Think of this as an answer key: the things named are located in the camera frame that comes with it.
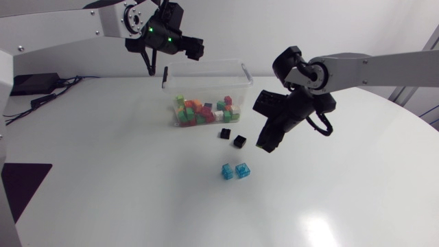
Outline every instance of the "white table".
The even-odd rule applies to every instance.
[[[255,78],[239,123],[177,128],[160,78],[87,80],[8,126],[7,162],[54,165],[16,224],[22,245],[439,246],[436,130],[349,89],[333,94],[330,137],[304,121],[268,154],[254,146],[261,89],[287,93]],[[242,162],[249,177],[222,179]]]

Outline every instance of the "power cord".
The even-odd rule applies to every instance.
[[[80,76],[77,75],[75,77],[72,78],[67,78],[67,79],[59,79],[56,82],[56,88],[57,89],[61,89],[64,88],[63,91],[59,92],[59,93],[52,93],[43,97],[39,97],[38,99],[33,99],[30,102],[30,106],[31,108],[29,110],[25,110],[22,113],[17,113],[14,115],[3,115],[4,117],[12,117],[11,119],[6,119],[6,125],[10,125],[13,122],[15,122],[18,119],[24,118],[26,116],[28,116],[31,112],[35,111],[36,109],[40,108],[41,106],[51,102],[52,100],[56,99],[57,97],[63,95],[64,93],[66,93],[72,86],[75,86],[76,84],[78,84],[80,81],[82,81],[85,78],[99,78],[97,76]]]

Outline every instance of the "cube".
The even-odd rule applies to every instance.
[[[204,106],[209,107],[212,110],[212,103],[204,103]]]
[[[218,101],[217,102],[217,109],[218,110],[226,110],[226,102]]]
[[[193,110],[195,113],[201,112],[201,109],[203,108],[203,105],[201,104],[201,101],[199,99],[192,100],[193,103]]]
[[[196,126],[197,125],[197,121],[195,120],[195,118],[193,118],[191,121],[189,121],[189,125],[190,126]]]
[[[195,113],[193,112],[192,108],[186,108],[186,116],[187,120],[192,121],[192,119],[195,118]]]
[[[235,167],[236,172],[238,173],[239,178],[246,177],[250,175],[250,169],[247,167],[247,164],[242,163]]]
[[[196,115],[195,119],[197,121],[197,124],[204,124],[206,122],[206,119],[202,115]]]
[[[203,117],[207,118],[207,117],[209,117],[212,114],[212,111],[211,111],[211,109],[209,107],[203,106],[203,108],[201,108],[200,114]]]
[[[179,106],[185,106],[185,98],[183,95],[177,95],[176,100]]]
[[[230,106],[230,111],[232,114],[241,114],[241,109],[239,106]]]
[[[222,110],[215,111],[213,114],[215,115],[215,121],[224,120],[224,112]]]
[[[232,115],[229,111],[225,110],[224,111],[224,123],[228,123],[230,122],[232,119]]]
[[[226,102],[226,105],[230,106],[232,104],[232,98],[230,96],[224,97],[224,102]]]
[[[222,166],[221,173],[226,180],[233,178],[233,170],[228,163]]]
[[[185,107],[186,107],[186,108],[187,108],[187,107],[193,108],[193,102],[192,102],[192,100],[187,100],[187,101],[185,101]]]
[[[232,115],[232,120],[238,120],[238,119],[239,119],[239,114]]]
[[[221,130],[221,134],[219,135],[219,137],[221,137],[222,139],[230,139],[230,130],[229,129],[225,129],[223,128]]]
[[[246,141],[247,139],[245,137],[238,135],[233,141],[233,145],[235,145],[238,148],[242,148],[244,144],[246,144]]]
[[[208,116],[206,117],[206,122],[207,122],[207,123],[211,123],[211,122],[213,122],[213,121],[215,121],[215,116],[213,115],[213,113],[211,113],[210,115],[208,115]]]
[[[178,119],[180,120],[180,123],[188,122],[188,119],[187,119],[185,112],[183,110],[178,112]]]

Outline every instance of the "black cable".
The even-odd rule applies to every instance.
[[[327,127],[326,130],[321,129],[319,126],[317,126],[317,124],[315,124],[313,122],[313,120],[308,116],[307,117],[307,122],[308,124],[310,124],[311,126],[313,126],[314,130],[317,130],[320,134],[323,134],[324,136],[328,137],[331,135],[331,133],[333,132],[333,128],[331,123],[329,122],[329,120],[326,118],[326,116],[324,115],[324,113],[317,113],[318,118],[320,119],[320,121]]]
[[[148,54],[146,53],[146,51],[142,51],[140,54],[142,55],[143,61],[145,61],[146,69],[148,70],[148,74],[150,76],[155,75],[156,74],[157,50],[155,50],[155,49],[152,50],[152,66],[150,64],[150,58],[148,57]]]
[[[56,84],[57,87],[65,87],[65,89],[57,94],[53,94],[53,97],[50,97],[48,100],[45,100],[43,102],[38,102],[38,104],[35,105],[31,105],[31,108],[29,110],[26,110],[22,113],[17,113],[14,115],[4,115],[4,117],[13,117],[11,119],[6,119],[6,125],[10,125],[13,122],[15,122],[16,120],[26,117],[27,115],[29,115],[30,113],[32,113],[33,111],[35,111],[36,109],[40,108],[41,106],[51,102],[52,100],[56,99],[58,96],[63,95],[65,92],[67,92],[72,86],[75,86],[77,83],[79,83],[80,81],[82,81],[84,78],[99,78],[97,76],[75,76],[73,78],[67,78],[67,79],[59,79]]]

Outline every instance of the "clear plastic bin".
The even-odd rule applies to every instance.
[[[162,89],[171,97],[178,125],[185,127],[239,121],[252,85],[244,63],[231,59],[171,63]]]

